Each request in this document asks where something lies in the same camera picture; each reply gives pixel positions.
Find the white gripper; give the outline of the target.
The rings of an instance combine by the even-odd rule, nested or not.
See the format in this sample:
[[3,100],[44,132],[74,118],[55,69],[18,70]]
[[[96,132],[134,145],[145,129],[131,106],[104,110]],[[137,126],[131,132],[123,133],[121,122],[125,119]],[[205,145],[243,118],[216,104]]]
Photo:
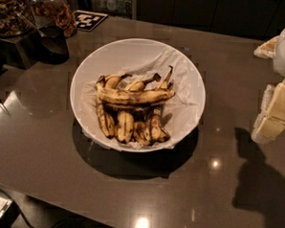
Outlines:
[[[259,45],[253,53],[256,57],[272,59],[274,70],[285,78],[285,29],[279,36]],[[277,86],[269,84],[254,126],[252,139],[256,143],[269,144],[285,129],[285,80]]]

